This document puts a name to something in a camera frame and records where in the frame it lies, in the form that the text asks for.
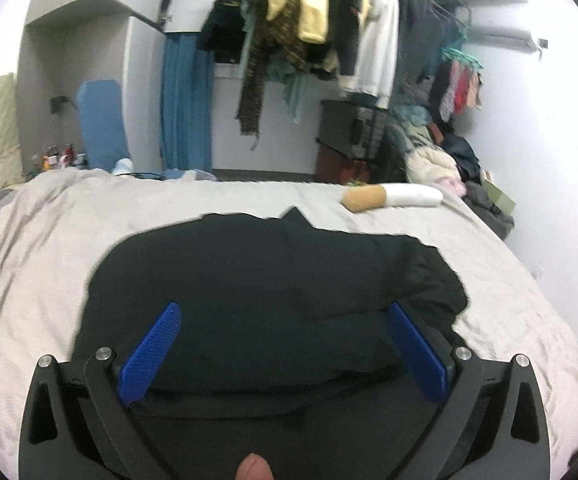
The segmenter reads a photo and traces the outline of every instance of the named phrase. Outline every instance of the pile of clothes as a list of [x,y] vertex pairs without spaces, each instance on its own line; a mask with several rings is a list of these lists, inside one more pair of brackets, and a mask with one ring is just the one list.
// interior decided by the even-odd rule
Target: pile of clothes
[[504,240],[514,228],[514,219],[481,186],[482,168],[467,140],[456,135],[450,124],[438,126],[423,106],[400,105],[393,112],[387,129],[400,139],[399,150],[406,154],[406,179],[453,191]]

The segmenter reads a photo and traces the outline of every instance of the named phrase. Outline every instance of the black cloth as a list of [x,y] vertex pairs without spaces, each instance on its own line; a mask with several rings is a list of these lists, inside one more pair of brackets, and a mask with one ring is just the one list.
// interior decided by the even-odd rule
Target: black cloth
[[328,31],[323,44],[310,44],[307,60],[321,64],[331,48],[338,53],[340,75],[353,75],[358,56],[360,0],[328,0]]
[[504,240],[515,227],[512,216],[503,213],[489,197],[486,189],[475,182],[467,182],[464,203],[501,239]]
[[73,358],[137,344],[170,302],[182,328],[153,389],[267,391],[321,384],[399,361],[386,309],[408,300],[454,345],[466,307],[460,280],[434,247],[409,236],[313,228],[245,214],[134,235],[88,287]]
[[462,180],[480,184],[480,161],[467,139],[451,133],[443,134],[444,140],[440,147],[454,158]]
[[422,69],[442,43],[444,25],[433,0],[399,0],[398,61],[393,78],[390,108],[414,87]]
[[436,124],[438,124],[438,122],[444,123],[444,121],[440,118],[440,104],[442,103],[442,98],[449,88],[450,81],[451,60],[447,60],[440,65],[440,68],[438,68],[438,72],[435,74],[434,83],[432,84],[431,91],[429,92],[428,109]]
[[198,35],[197,47],[201,50],[233,53],[242,51],[246,34],[240,13],[242,0],[216,0]]
[[382,142],[371,167],[371,184],[408,182],[406,180],[406,143],[395,120],[388,120]]

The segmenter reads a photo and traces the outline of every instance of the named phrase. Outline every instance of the blue chair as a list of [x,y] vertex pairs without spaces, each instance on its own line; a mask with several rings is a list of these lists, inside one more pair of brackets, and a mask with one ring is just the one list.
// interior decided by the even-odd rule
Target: blue chair
[[122,122],[122,91],[112,79],[85,81],[76,95],[78,121],[90,168],[111,172],[131,158]]

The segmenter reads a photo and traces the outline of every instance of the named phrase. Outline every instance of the fingertip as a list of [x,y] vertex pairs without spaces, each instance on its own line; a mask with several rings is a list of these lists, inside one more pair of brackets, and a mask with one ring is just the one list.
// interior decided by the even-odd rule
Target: fingertip
[[274,476],[266,460],[252,453],[240,464],[236,480],[274,480]]

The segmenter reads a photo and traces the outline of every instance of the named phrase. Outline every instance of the clothes hanger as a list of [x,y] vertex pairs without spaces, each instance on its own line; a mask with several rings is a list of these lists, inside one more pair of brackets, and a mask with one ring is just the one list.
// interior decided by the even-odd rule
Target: clothes hanger
[[467,65],[474,70],[482,70],[484,68],[475,57],[470,56],[469,54],[466,54],[457,48],[452,48],[450,46],[445,47],[442,50],[442,56],[445,59],[454,59],[459,61],[460,63]]

